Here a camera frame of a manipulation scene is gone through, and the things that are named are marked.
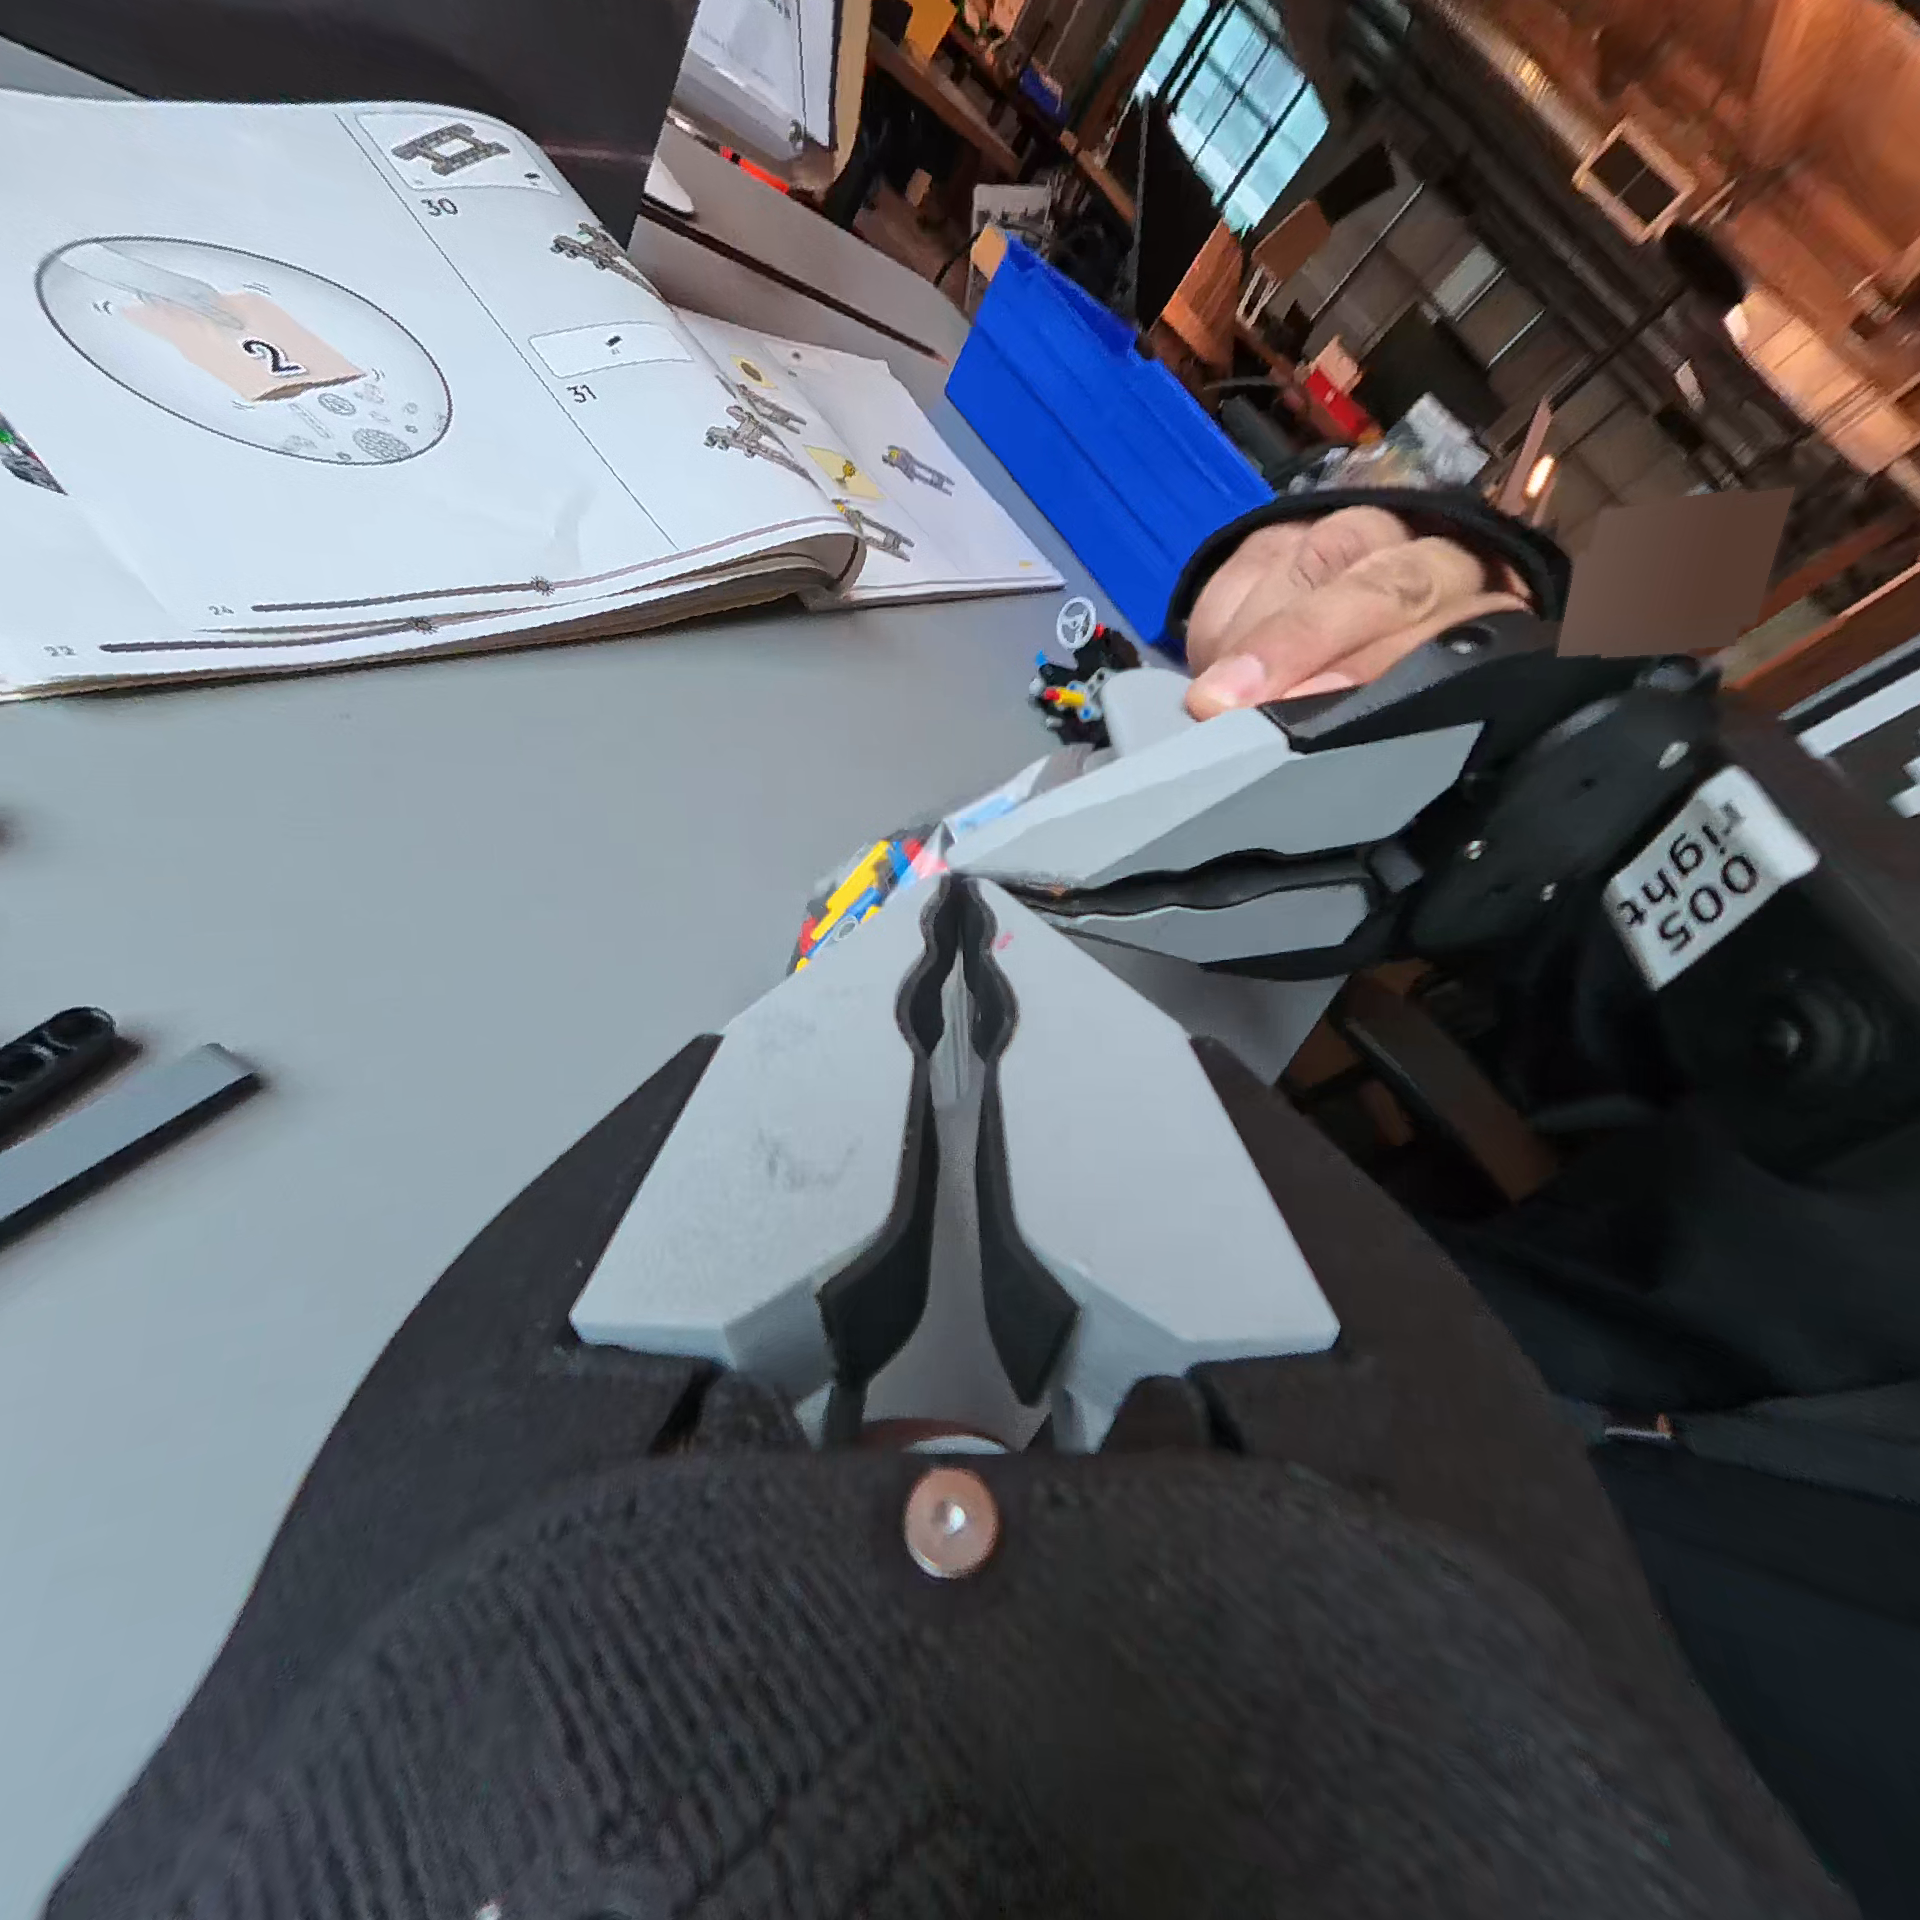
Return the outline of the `blue plastic bin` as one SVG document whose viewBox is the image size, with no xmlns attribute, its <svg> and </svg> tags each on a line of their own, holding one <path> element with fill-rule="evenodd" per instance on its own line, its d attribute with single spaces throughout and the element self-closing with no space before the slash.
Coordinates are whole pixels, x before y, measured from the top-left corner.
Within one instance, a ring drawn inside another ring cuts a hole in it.
<svg viewBox="0 0 1920 1920">
<path fill-rule="evenodd" d="M 946 397 L 1148 642 L 1198 550 L 1272 499 L 1136 334 L 1014 239 Z"/>
</svg>

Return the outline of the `colourful brick model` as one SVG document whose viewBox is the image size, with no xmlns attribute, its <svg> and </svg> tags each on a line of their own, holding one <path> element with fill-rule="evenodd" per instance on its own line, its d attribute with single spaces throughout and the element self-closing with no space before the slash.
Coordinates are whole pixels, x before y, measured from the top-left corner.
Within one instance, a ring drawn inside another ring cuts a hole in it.
<svg viewBox="0 0 1920 1920">
<path fill-rule="evenodd" d="M 894 829 L 869 847 L 857 848 L 806 899 L 806 912 L 786 971 L 804 971 L 822 950 L 872 920 L 905 888 L 943 875 L 954 842 L 984 831 L 984 825 L 994 825 L 1049 790 L 1081 778 L 1108 755 L 1111 750 L 1090 746 L 1060 749 L 1031 762 L 1017 776 L 1010 776 L 966 806 L 948 807 L 934 818 Z"/>
</svg>

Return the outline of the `window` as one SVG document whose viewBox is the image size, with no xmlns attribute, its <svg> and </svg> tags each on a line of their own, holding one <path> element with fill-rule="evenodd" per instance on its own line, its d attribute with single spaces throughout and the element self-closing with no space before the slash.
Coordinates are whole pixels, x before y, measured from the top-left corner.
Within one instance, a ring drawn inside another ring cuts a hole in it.
<svg viewBox="0 0 1920 1920">
<path fill-rule="evenodd" d="M 1269 3 L 1183 3 L 1136 86 L 1239 235 L 1252 234 L 1328 133 L 1328 110 Z"/>
</svg>

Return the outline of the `black lego beam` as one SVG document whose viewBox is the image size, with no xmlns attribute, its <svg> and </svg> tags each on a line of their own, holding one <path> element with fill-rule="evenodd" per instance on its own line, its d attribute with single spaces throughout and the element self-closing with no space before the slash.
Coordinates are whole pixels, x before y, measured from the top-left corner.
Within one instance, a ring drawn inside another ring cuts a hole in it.
<svg viewBox="0 0 1920 1920">
<path fill-rule="evenodd" d="M 105 1008 L 73 1006 L 2 1046 L 2 1134 L 96 1081 L 120 1053 Z"/>
</svg>

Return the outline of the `person's right hand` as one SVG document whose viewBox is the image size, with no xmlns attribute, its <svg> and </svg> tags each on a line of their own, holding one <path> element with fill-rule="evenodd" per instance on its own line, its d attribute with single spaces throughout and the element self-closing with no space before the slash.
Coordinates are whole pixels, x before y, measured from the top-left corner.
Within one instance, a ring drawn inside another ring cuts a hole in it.
<svg viewBox="0 0 1920 1920">
<path fill-rule="evenodd" d="M 1192 720 L 1377 679 L 1423 642 L 1532 608 L 1521 576 L 1362 503 L 1239 537 L 1183 626 Z"/>
</svg>

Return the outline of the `person's torso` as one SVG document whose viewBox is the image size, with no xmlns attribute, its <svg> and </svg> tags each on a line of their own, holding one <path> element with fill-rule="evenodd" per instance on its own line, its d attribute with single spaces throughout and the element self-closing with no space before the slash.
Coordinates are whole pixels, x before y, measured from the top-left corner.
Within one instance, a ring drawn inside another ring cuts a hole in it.
<svg viewBox="0 0 1920 1920">
<path fill-rule="evenodd" d="M 1792 1182 L 1692 1111 L 1426 1218 L 1550 1390 L 1695 1680 L 1862 1915 L 1917 1913 L 1914 1143 Z"/>
</svg>

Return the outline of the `small black wheel assembly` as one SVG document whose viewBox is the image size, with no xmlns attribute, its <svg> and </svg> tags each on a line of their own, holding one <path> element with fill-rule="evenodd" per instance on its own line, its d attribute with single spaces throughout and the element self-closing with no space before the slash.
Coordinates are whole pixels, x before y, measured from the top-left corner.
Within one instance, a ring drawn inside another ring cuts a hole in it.
<svg viewBox="0 0 1920 1920">
<path fill-rule="evenodd" d="M 1056 642 L 1065 658 L 1036 656 L 1026 703 L 1060 749 L 1103 753 L 1112 746 L 1105 690 L 1125 672 L 1140 667 L 1133 641 L 1096 617 L 1085 594 L 1070 598 L 1056 615 Z"/>
</svg>

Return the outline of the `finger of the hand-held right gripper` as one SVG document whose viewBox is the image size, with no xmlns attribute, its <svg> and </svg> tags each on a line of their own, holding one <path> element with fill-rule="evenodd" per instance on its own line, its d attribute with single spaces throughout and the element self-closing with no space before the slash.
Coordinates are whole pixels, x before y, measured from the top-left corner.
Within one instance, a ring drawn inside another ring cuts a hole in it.
<svg viewBox="0 0 1920 1920">
<path fill-rule="evenodd" d="M 1384 958 L 1401 901 L 1372 872 L 1189 872 L 1037 888 L 1036 910 L 1085 942 L 1214 975 L 1308 982 Z"/>
<path fill-rule="evenodd" d="M 1224 858 L 1377 845 L 1461 778 L 1479 726 L 1298 753 L 1254 711 L 1190 726 L 953 840 L 951 874 L 1044 895 L 1194 874 Z"/>
</svg>

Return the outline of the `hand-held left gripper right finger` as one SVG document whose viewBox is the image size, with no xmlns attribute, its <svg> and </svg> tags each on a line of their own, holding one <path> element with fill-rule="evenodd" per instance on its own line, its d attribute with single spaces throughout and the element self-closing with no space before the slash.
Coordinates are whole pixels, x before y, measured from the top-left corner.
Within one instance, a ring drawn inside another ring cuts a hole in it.
<svg viewBox="0 0 1920 1920">
<path fill-rule="evenodd" d="M 959 882 L 980 1066 L 980 1301 L 1057 1449 L 1096 1453 L 1148 1378 L 1338 1338 L 1198 1046 L 989 880 Z"/>
</svg>

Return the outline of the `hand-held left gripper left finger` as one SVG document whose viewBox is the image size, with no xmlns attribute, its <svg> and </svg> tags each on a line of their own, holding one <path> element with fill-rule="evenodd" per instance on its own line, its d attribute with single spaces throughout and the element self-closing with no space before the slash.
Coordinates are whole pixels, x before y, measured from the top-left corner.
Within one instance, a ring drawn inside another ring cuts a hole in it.
<svg viewBox="0 0 1920 1920">
<path fill-rule="evenodd" d="M 710 1038 L 573 1335 L 712 1362 L 854 1443 L 927 1307 L 946 982 L 948 880 L 919 880 Z"/>
</svg>

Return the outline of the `white instruction booklet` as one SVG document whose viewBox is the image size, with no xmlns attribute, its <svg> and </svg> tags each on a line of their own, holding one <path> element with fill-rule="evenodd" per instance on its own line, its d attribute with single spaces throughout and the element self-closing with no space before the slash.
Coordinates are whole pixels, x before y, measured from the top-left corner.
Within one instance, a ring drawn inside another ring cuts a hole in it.
<svg viewBox="0 0 1920 1920">
<path fill-rule="evenodd" d="M 5 703 L 1065 585 L 878 360 L 512 125 L 5 91 Z"/>
</svg>

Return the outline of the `long dark grey lego plate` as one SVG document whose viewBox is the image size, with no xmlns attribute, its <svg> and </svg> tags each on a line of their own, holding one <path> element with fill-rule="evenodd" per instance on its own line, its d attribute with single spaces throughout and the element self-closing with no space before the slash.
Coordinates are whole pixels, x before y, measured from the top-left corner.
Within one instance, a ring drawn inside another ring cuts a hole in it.
<svg viewBox="0 0 1920 1920">
<path fill-rule="evenodd" d="M 258 1070 L 205 1046 L 130 1079 L 2 1152 L 2 1246 L 89 1200 L 261 1091 Z"/>
</svg>

